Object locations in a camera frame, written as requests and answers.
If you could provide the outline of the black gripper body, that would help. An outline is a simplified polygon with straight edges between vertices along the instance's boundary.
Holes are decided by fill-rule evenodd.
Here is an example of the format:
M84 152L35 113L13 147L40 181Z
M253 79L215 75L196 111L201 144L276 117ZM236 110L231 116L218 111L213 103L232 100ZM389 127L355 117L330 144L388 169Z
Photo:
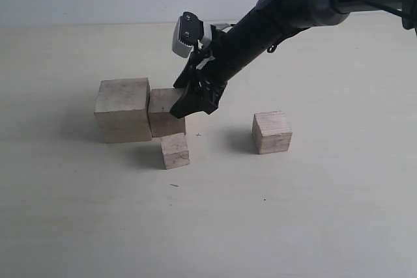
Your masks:
M265 12L251 10L228 31L192 16L192 92L220 96L227 82L283 37L283 26Z

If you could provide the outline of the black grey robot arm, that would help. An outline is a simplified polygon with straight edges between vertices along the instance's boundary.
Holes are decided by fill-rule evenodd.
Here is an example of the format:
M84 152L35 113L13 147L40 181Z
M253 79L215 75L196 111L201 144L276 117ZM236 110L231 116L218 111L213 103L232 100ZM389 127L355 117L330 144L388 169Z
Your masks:
M184 118L217 110L228 81L262 53L313 27L335 26L353 12L385 11L416 28L416 0L258 0L236 23L207 23L184 12L172 50L187 60L174 82L181 91L170 113Z

